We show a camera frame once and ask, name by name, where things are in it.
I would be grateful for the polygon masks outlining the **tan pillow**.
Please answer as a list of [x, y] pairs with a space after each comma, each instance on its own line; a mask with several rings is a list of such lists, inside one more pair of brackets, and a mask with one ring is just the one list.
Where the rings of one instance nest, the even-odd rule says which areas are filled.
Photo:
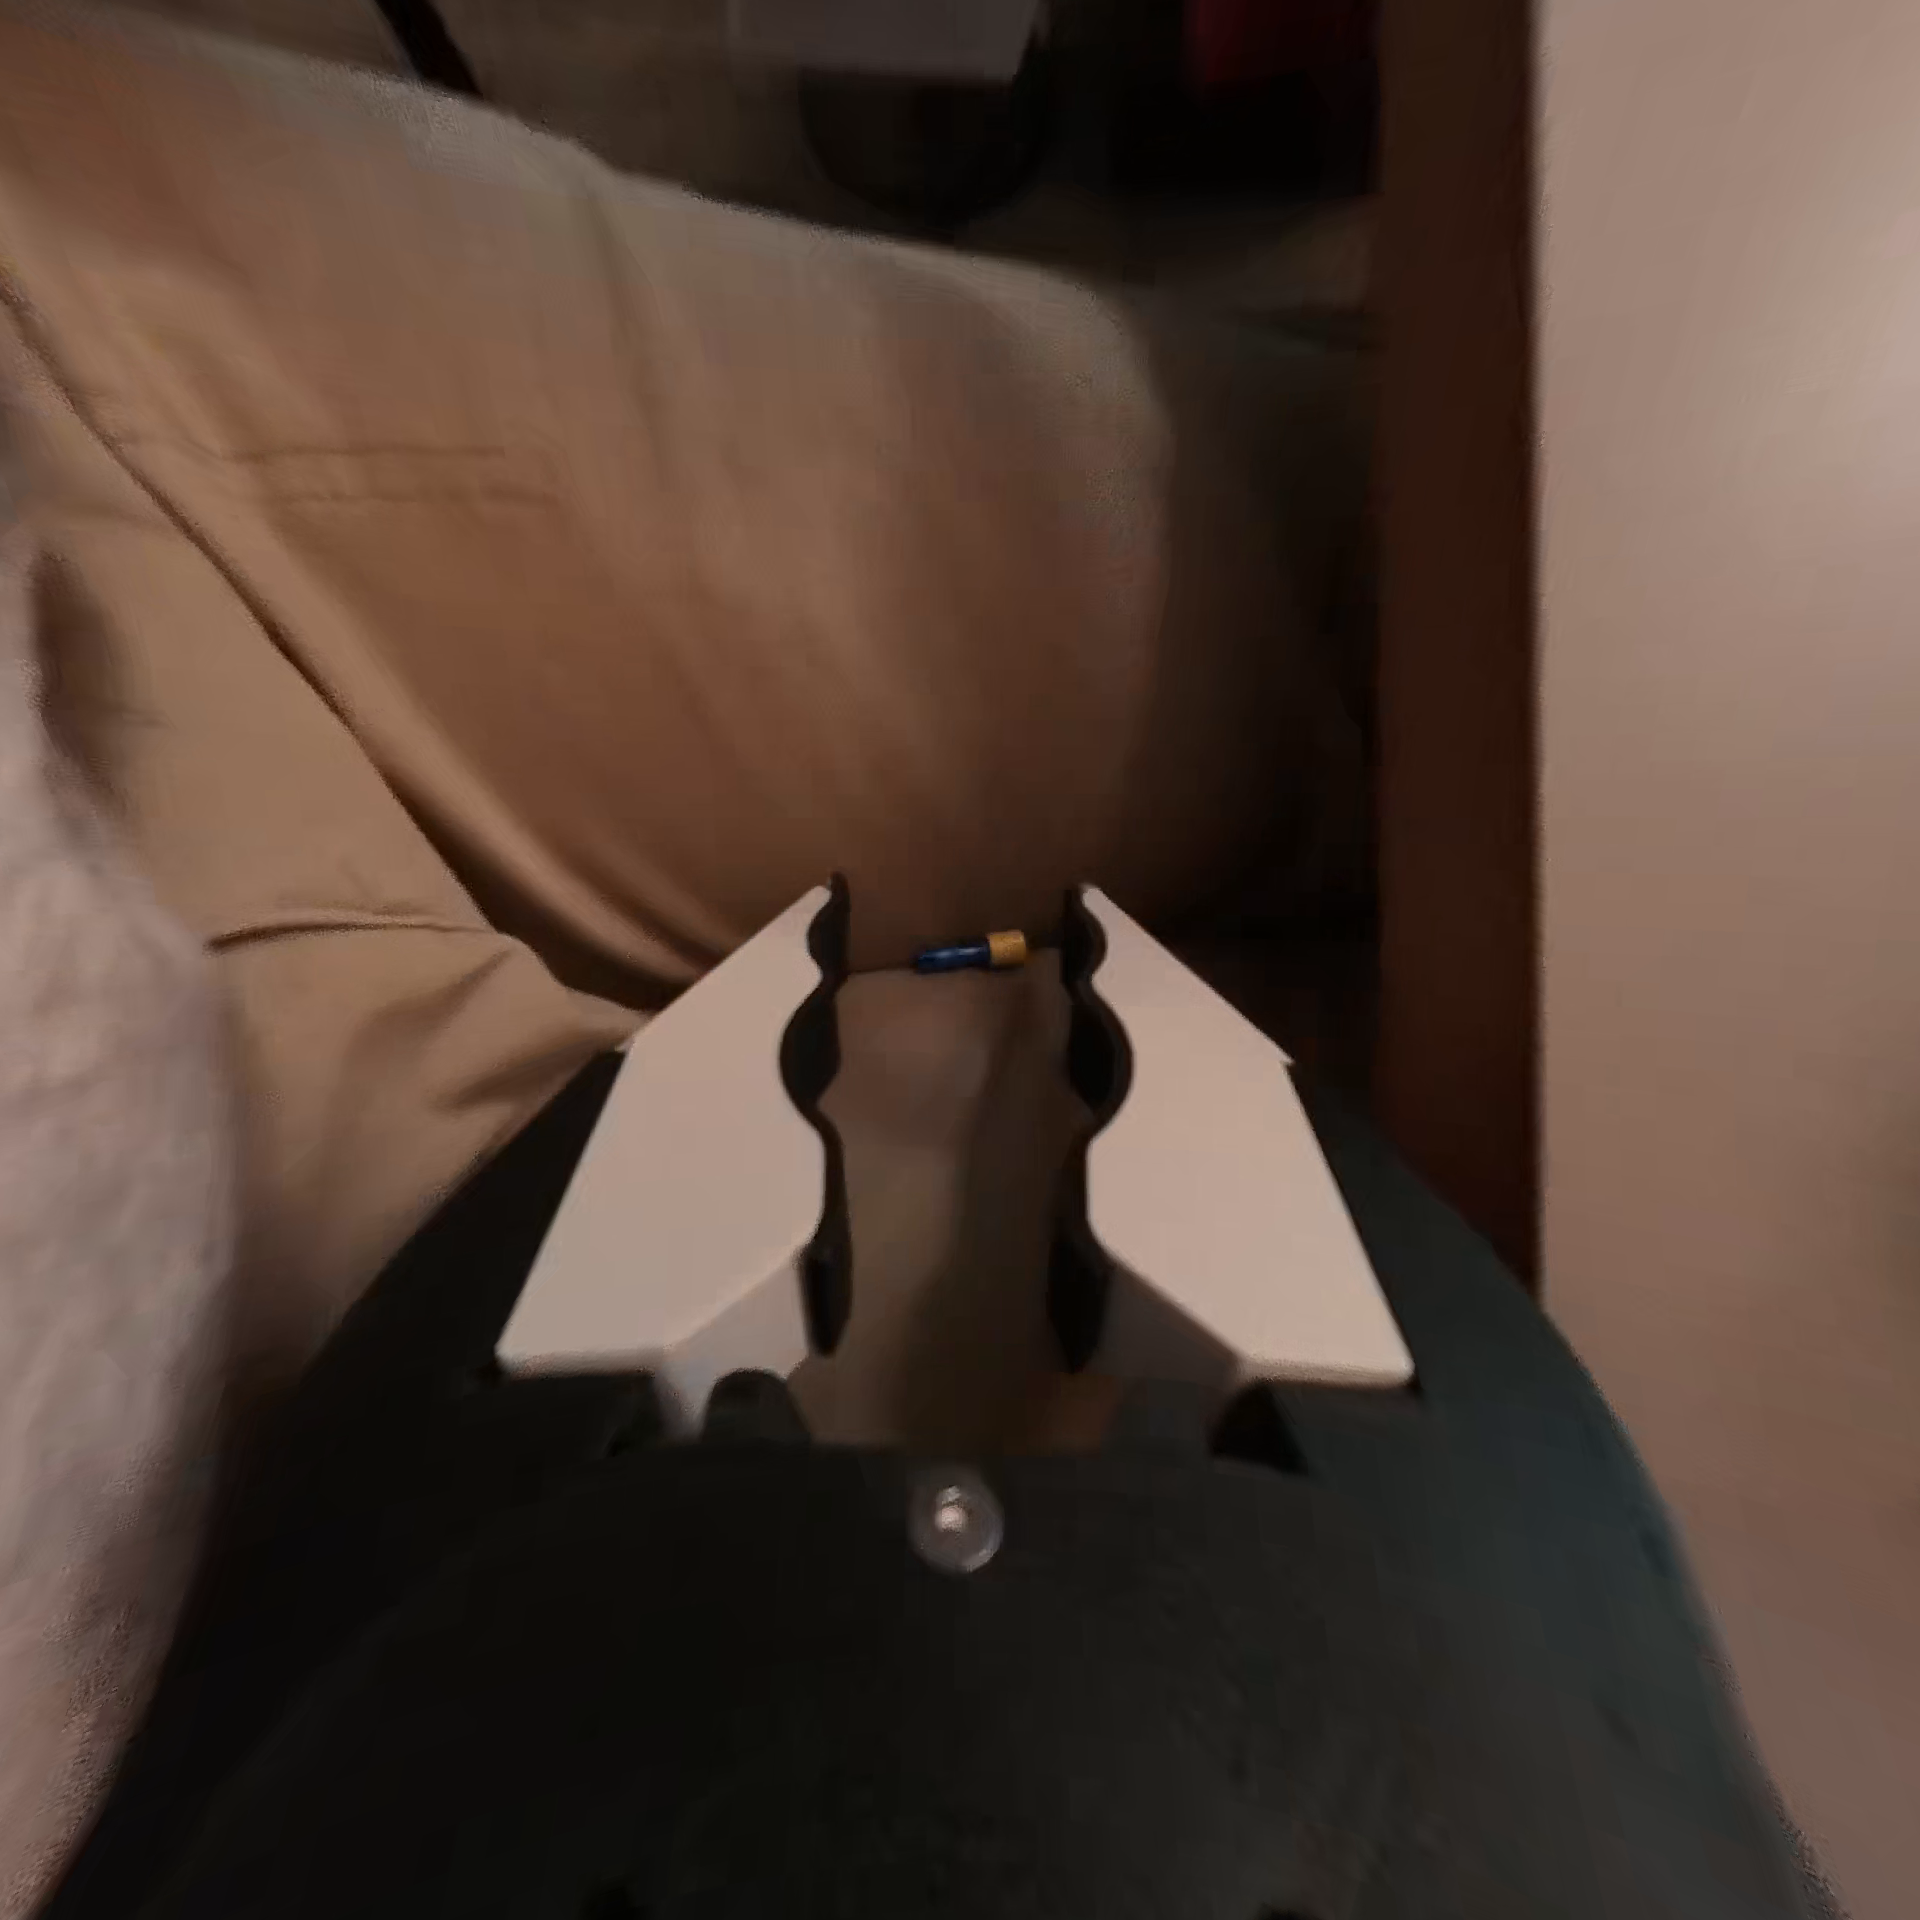
[[235, 1006], [244, 1389], [811, 881], [877, 969], [1222, 835], [1071, 280], [7, 0], [0, 387], [60, 712]]

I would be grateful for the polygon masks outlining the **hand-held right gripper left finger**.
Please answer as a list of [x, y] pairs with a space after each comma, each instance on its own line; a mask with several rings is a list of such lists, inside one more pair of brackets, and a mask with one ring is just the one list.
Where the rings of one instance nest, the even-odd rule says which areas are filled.
[[799, 1375], [856, 1321], [842, 1080], [848, 881], [802, 883], [617, 1060], [563, 1216], [500, 1334], [508, 1375]]

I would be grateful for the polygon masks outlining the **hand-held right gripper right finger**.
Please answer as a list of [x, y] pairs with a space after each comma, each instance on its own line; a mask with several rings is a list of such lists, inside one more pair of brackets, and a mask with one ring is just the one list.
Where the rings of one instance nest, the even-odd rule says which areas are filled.
[[1290, 1060], [1172, 961], [1105, 883], [1062, 883], [1071, 1140], [1047, 1207], [1062, 1375], [1417, 1389]]

